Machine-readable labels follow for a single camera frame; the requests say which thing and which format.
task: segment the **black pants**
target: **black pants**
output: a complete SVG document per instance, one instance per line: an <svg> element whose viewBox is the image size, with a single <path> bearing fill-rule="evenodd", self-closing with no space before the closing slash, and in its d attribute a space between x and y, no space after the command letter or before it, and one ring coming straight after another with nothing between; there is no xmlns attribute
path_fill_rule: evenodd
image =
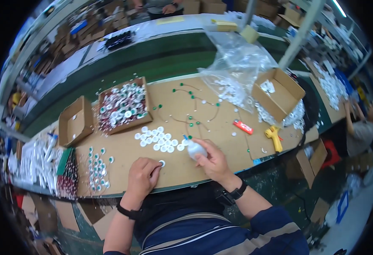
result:
<svg viewBox="0 0 373 255"><path fill-rule="evenodd" d="M141 219L134 224L134 236L139 243L145 236L153 231L153 223L166 214L180 209L195 209L200 212L209 212L223 215L225 207L214 196L212 185L207 182L196 188L181 188L174 191L150 194L141 206L143 213Z"/></svg>
<svg viewBox="0 0 373 255"><path fill-rule="evenodd" d="M150 20L156 20L156 19L159 19L159 18L166 18L166 17L172 17L172 16L179 16L179 15L183 15L183 14L184 14L184 9L183 8L180 9L179 11L175 11L174 13L169 13L169 14L148 13L148 15L150 16Z"/></svg>

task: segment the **gray shirt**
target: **gray shirt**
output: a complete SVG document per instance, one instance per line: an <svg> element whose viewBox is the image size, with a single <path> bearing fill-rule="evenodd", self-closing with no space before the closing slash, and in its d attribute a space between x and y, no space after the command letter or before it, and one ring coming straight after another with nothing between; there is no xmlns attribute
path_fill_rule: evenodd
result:
<svg viewBox="0 0 373 255"><path fill-rule="evenodd" d="M358 121L353 123L354 135L346 133L346 145L350 157L361 154L367 150L373 141L373 123Z"/></svg>
<svg viewBox="0 0 373 255"><path fill-rule="evenodd" d="M153 7L148 8L148 12L152 14L162 14L162 8L168 4L171 4L173 0L148 0L147 3ZM184 7L182 4L178 4L178 8L176 9L179 11Z"/></svg>

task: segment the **red lighter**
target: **red lighter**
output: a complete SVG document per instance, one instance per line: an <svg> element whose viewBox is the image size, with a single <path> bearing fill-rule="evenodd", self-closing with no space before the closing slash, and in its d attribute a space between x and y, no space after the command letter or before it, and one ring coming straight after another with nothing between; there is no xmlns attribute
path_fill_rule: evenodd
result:
<svg viewBox="0 0 373 255"><path fill-rule="evenodd" d="M248 133L249 135L253 134L253 129L251 127L249 127L248 125L244 124L243 122L241 122L240 120L235 120L233 122L233 125L237 126L238 128L240 128L241 130L245 131L246 133Z"/></svg>

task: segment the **yellow hot glue gun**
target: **yellow hot glue gun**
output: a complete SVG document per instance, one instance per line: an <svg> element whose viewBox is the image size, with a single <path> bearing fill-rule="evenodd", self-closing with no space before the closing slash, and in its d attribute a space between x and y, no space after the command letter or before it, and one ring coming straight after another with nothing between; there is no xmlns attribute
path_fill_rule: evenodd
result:
<svg viewBox="0 0 373 255"><path fill-rule="evenodd" d="M279 130L280 128L276 126L271 126L264 132L267 138L273 139L274 149L276 150L276 152L283 151L283 146L281 145L280 137L277 134Z"/></svg>

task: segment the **red stool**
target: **red stool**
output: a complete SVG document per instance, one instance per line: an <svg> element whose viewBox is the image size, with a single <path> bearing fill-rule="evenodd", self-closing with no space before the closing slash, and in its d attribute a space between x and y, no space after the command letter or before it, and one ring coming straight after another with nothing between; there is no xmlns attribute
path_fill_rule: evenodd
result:
<svg viewBox="0 0 373 255"><path fill-rule="evenodd" d="M334 165L341 160L341 157L338 155L338 152L335 149L335 145L331 140L324 140L323 143L328 155L325 159L325 162L322 164L321 169L327 166Z"/></svg>

